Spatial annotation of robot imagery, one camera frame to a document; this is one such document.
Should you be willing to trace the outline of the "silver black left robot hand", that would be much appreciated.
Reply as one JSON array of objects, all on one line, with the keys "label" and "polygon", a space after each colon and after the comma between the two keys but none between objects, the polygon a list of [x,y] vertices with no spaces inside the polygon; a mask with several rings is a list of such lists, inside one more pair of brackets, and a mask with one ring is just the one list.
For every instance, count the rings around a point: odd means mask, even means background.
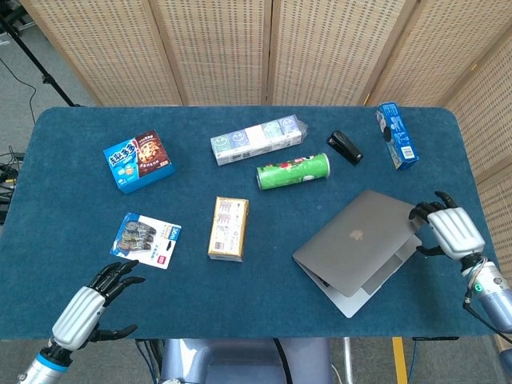
[{"label": "silver black left robot hand", "polygon": [[121,330],[101,330],[99,321],[125,288],[145,281],[142,277],[128,275],[137,264],[138,260],[111,263],[103,267],[88,285],[80,288],[52,327],[54,342],[75,352],[88,342],[118,340],[135,332],[138,328],[135,324]]}]

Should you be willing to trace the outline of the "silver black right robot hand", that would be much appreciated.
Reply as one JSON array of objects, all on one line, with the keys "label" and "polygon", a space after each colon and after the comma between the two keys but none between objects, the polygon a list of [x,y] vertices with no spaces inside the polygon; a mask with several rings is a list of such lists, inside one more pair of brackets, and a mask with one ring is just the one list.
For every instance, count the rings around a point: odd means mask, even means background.
[{"label": "silver black right robot hand", "polygon": [[481,254],[485,240],[468,215],[446,192],[435,191],[443,203],[420,202],[409,213],[409,220],[423,220],[431,228],[438,245],[432,248],[418,246],[425,256],[445,255],[461,261],[472,254]]}]

